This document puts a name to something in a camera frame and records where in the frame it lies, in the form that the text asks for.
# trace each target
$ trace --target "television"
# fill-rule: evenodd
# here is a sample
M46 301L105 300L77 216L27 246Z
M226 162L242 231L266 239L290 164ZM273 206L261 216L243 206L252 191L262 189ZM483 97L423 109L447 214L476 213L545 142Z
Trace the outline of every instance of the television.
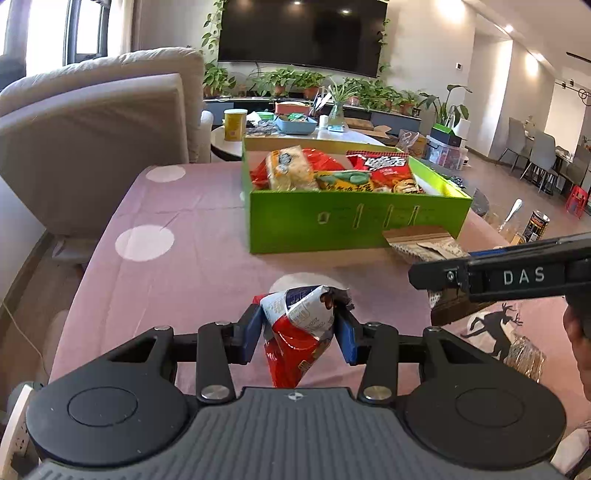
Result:
M380 0L228 0L218 59L375 77L386 8Z

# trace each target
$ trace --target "green cardboard box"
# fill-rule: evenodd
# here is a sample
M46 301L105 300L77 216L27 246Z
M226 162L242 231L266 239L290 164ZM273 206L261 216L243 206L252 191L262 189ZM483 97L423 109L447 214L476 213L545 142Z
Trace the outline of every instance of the green cardboard box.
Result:
M382 231L438 225L456 238L472 199L454 183L410 157L413 173L441 196L374 192L273 192L254 190L250 171L270 151L300 145L316 148L346 165L346 152L396 152L392 147L298 138L246 137L242 184L246 227L253 254L382 248Z

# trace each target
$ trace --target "red stool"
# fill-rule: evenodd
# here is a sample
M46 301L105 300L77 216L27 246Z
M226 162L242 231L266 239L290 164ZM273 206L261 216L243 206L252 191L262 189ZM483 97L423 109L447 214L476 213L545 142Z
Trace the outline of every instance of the red stool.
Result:
M569 213L574 213L577 217L581 218L587 205L589 195L581 187L573 186L570 191L570 197L566 202L565 208Z

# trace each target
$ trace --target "gray chair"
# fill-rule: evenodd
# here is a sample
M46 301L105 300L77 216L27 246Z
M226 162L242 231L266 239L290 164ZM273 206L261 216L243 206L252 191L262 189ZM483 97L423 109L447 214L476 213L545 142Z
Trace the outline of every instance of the gray chair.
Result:
M591 152L584 146L578 145L577 150L574 152L574 159L571 162L562 162L560 174L574 185L579 187L583 183L587 169L591 163Z
M511 167L511 171L517 165L517 160L519 157L526 157L524 152L525 149L525 129L523 124L515 119L509 118L509 136L507 137L507 145L506 149L503 154L499 157L497 161L497 165L501 163L501 159L505 156L508 151L511 151L515 154L515 161L513 162L513 166Z
M556 141L552 135L537 131L535 133L534 147L531 149L530 159L523 171L521 178L525 176L531 166L539 171L543 178L540 179L540 188L542 189L548 176L551 176L551 184L556 184L558 173L554 171L556 163Z

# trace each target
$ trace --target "snack bag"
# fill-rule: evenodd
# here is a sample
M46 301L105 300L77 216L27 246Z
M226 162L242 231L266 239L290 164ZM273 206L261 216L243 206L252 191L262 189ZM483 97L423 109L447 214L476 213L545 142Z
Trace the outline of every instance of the snack bag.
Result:
M407 153L349 151L347 158L356 170L372 172L372 180L394 193L424 193L408 166Z
M292 190L318 190L314 181L314 170L301 147L275 150L265 159L271 190L290 192Z
M361 170L318 171L314 174L321 190L343 192L373 192L371 173Z
M345 290L313 286L256 296L265 312L265 354L273 386L295 388L330 345L334 304L350 305Z

